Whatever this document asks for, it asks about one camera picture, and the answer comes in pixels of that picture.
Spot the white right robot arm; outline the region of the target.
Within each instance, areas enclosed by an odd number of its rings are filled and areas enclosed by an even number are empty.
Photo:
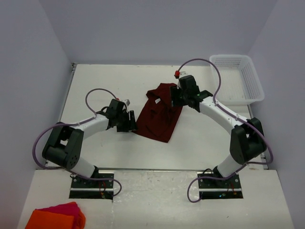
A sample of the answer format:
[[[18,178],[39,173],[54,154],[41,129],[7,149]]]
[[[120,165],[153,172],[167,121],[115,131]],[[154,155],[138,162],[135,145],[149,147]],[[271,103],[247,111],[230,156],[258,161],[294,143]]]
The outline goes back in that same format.
[[[217,187],[228,184],[234,173],[267,149],[262,124],[257,118],[234,114],[212,93],[200,91],[193,76],[180,78],[176,86],[170,87],[170,96],[173,107],[188,106],[214,120],[230,135],[229,156],[213,169],[213,183]]]

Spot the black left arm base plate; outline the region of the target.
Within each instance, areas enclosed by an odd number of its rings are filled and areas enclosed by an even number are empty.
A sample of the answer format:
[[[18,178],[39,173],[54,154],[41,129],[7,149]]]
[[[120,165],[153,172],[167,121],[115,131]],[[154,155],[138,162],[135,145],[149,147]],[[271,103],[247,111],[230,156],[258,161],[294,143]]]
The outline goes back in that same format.
[[[85,180],[76,175],[70,175],[70,199],[109,199],[113,200],[114,173],[99,173],[98,178],[104,181]]]

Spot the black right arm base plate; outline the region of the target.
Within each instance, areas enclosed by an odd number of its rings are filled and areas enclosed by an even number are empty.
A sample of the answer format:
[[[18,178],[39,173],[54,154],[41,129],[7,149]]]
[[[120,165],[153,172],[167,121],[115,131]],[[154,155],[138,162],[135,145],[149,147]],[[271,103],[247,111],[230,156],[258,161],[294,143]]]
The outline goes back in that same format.
[[[204,199],[242,199],[242,186],[238,174],[230,179],[220,181],[199,179],[199,197]]]

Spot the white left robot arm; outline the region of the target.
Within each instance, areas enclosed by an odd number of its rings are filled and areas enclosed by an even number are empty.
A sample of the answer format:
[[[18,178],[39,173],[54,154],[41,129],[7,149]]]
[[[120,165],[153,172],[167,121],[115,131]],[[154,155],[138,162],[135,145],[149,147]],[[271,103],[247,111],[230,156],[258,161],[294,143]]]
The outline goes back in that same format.
[[[98,169],[81,157],[83,141],[94,134],[116,127],[117,132],[136,130],[133,110],[129,100],[112,99],[110,105],[101,109],[88,120],[76,124],[58,123],[42,151],[42,157],[82,178],[88,187],[99,182]]]

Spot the dark red t-shirt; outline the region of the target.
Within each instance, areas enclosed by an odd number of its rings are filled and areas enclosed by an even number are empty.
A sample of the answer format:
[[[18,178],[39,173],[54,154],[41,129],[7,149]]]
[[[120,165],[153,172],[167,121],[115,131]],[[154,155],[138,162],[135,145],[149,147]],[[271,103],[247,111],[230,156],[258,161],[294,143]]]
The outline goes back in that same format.
[[[182,107],[172,107],[170,88],[174,83],[161,83],[156,89],[148,90],[148,98],[136,121],[135,134],[168,143],[174,132]]]

